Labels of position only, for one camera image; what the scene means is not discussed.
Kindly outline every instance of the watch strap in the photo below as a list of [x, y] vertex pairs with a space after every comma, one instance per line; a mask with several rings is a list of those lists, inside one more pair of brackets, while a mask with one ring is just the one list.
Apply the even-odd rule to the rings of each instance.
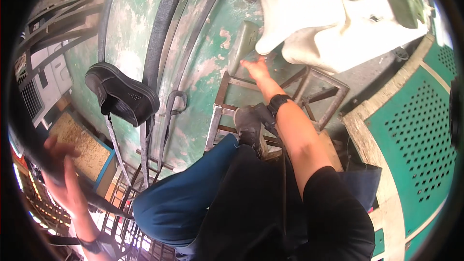
[[267, 108], [269, 109], [269, 111], [272, 113], [272, 116], [275, 118], [276, 115], [277, 115], [277, 111], [279, 111], [279, 108], [287, 103], [287, 100], [293, 100], [292, 97], [288, 96], [288, 95], [280, 95], [280, 94], [277, 94], [275, 95], [274, 97], [272, 97], [269, 101], [269, 105], [267, 106]]

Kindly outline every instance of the shoe sole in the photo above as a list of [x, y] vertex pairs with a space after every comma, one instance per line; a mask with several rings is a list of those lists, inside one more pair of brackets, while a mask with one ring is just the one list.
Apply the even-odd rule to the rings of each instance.
[[142, 95], [145, 95], [148, 97], [148, 100], [150, 101], [152, 107], [154, 107], [154, 113], [158, 112], [158, 109], [160, 108], [160, 101], [156, 94], [153, 92], [152, 89], [148, 88], [145, 84], [136, 81], [134, 79], [131, 79], [127, 77], [123, 72], [121, 72], [117, 67], [114, 65], [107, 63], [107, 62], [100, 62], [97, 64], [94, 64], [90, 67], [90, 69], [87, 71], [86, 74], [91, 73], [92, 75], [100, 78], [98, 76], [98, 73], [93, 72], [92, 69], [96, 68], [104, 68], [107, 71], [111, 72], [116, 78], [121, 80], [125, 85], [127, 85], [129, 88], [139, 92]]

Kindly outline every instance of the wooden board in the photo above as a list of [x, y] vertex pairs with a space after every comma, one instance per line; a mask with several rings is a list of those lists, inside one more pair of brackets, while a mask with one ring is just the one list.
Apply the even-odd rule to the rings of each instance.
[[67, 112], [64, 112], [50, 129], [51, 135], [58, 136], [59, 142], [72, 143], [76, 146], [76, 149], [81, 152], [81, 156], [74, 159], [74, 165], [95, 182], [110, 155], [110, 151], [78, 125]]

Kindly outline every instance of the black wristwatch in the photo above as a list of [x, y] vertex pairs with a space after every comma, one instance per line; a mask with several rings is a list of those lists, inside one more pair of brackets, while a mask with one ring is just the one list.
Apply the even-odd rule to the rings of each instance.
[[81, 244], [82, 248], [86, 249], [87, 251], [94, 254], [98, 254], [101, 251], [104, 251], [116, 260], [116, 252], [112, 246], [113, 238], [111, 238], [110, 235], [106, 233], [100, 233], [98, 238], [96, 238], [96, 240], [94, 240], [93, 242], [82, 241], [79, 238], [78, 241]]
[[275, 95], [274, 97], [272, 97], [269, 101], [269, 105], [267, 106], [267, 108], [269, 109], [269, 111], [272, 113], [272, 116], [275, 118], [276, 115], [277, 115], [277, 111], [279, 111], [279, 108], [287, 103], [287, 100], [292, 100], [293, 99], [288, 96], [288, 95]]

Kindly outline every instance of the strap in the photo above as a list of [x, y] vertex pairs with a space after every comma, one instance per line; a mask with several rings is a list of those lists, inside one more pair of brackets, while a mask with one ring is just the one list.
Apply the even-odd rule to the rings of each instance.
[[124, 167], [123, 159], [121, 158], [121, 153], [119, 152], [119, 146], [118, 146], [118, 143], [117, 143], [117, 140], [116, 140], [116, 134], [115, 134], [115, 131], [113, 129], [113, 124], [111, 122], [111, 116], [109, 115], [109, 113], [105, 117], [105, 121], [106, 121], [106, 126], [108, 127], [109, 136], [111, 137], [111, 142], [113, 142], [113, 147], [114, 147], [114, 150], [115, 150], [115, 153], [116, 153], [116, 157], [117, 157], [117, 161], [119, 163], [119, 166], [121, 167], [121, 170], [124, 173], [124, 176], [125, 176], [126, 181], [127, 181], [127, 185], [131, 185], [131, 179], [129, 178], [129, 175], [127, 174], [126, 168]]

